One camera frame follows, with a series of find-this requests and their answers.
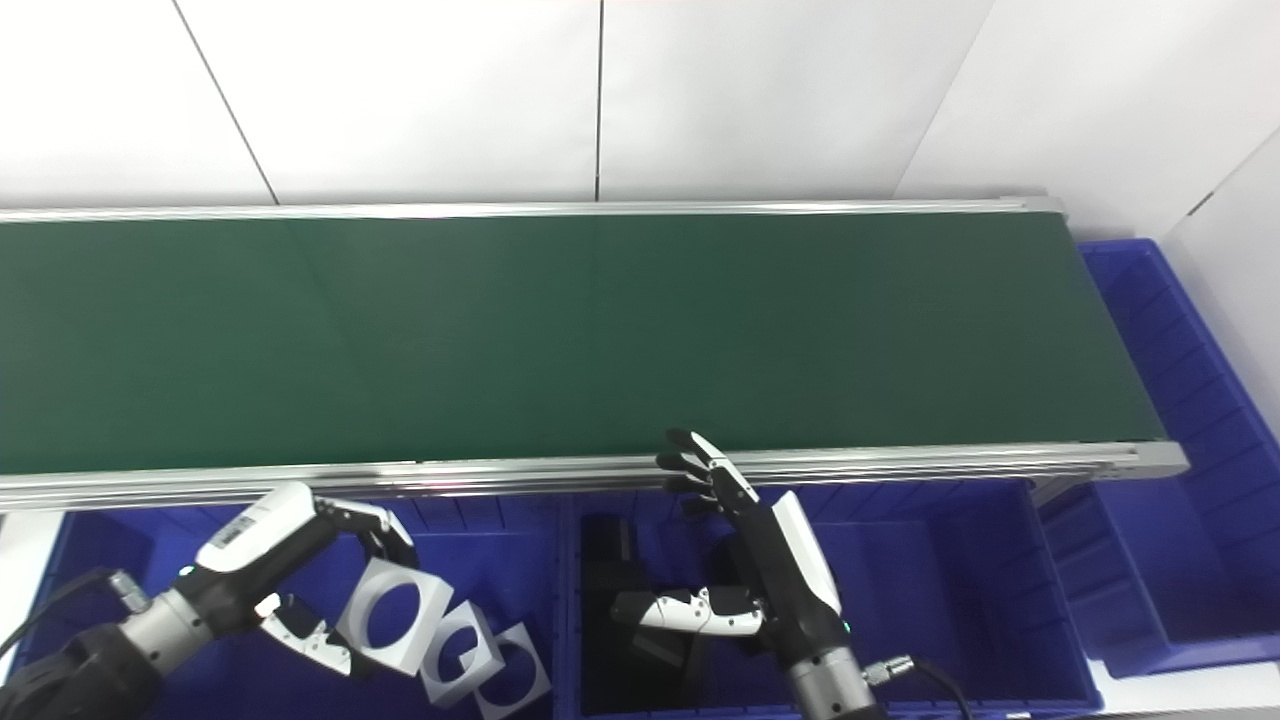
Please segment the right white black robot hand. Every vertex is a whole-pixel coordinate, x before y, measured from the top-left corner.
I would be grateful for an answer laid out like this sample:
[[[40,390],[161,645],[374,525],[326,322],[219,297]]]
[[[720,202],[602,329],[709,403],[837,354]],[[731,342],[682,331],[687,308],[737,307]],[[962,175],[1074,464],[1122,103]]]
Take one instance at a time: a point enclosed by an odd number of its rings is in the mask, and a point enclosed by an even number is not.
[[[698,591],[625,591],[611,605],[622,625],[692,635],[756,638],[781,667],[854,661],[829,565],[797,496],[762,501],[749,479],[709,439],[669,429],[676,451],[655,464],[668,491],[685,493],[692,512],[721,515],[739,541],[744,580]]]

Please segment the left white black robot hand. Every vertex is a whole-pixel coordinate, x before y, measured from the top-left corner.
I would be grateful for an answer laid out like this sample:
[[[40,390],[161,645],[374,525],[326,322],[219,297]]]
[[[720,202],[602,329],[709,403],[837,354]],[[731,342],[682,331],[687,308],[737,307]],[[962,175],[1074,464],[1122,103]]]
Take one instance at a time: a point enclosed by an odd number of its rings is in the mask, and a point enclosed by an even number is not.
[[[173,589],[195,614],[191,628],[212,639],[261,630],[323,667],[365,679],[374,661],[306,602],[279,591],[342,534],[355,536],[369,560],[419,568],[413,541],[390,510],[317,497],[289,482],[218,530]]]

